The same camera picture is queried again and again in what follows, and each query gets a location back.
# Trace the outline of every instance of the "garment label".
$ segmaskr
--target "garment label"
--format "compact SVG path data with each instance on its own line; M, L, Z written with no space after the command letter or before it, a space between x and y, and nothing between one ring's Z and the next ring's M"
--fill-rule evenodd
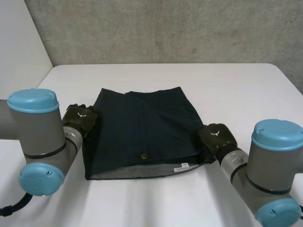
M182 167L189 167L189 164L188 163L181 163L181 166Z
M197 168L198 166L199 165L194 165L194 166L189 166L189 167L174 168L174 171L175 171L175 173L176 172L181 172L181 171L186 171L186 170Z

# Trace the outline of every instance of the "button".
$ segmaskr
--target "button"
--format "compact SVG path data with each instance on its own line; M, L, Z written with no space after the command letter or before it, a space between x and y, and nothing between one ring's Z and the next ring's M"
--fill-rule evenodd
M145 159L147 159L147 154L141 154L141 158L143 159L143 160L145 160Z

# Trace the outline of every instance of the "white table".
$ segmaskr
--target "white table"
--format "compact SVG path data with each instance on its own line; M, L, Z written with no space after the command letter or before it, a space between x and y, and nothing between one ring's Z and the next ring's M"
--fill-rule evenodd
M181 86L204 124L225 123L249 151L255 123L278 118L303 125L303 96L271 64L64 65L40 84L56 92L62 116L69 104L92 105L101 88L152 92ZM0 141L0 207L24 192L18 141ZM292 196L303 204L303 176ZM295 226L302 226L303 221ZM64 185L34 197L21 211L0 218L1 227L259 227L217 162L189 173L147 179L86 181L82 153Z

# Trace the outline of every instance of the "gray robot arm segment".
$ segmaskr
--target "gray robot arm segment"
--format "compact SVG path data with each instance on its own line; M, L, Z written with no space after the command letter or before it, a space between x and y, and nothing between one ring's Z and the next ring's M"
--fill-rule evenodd
M16 127L7 102L0 99L0 140L17 140Z

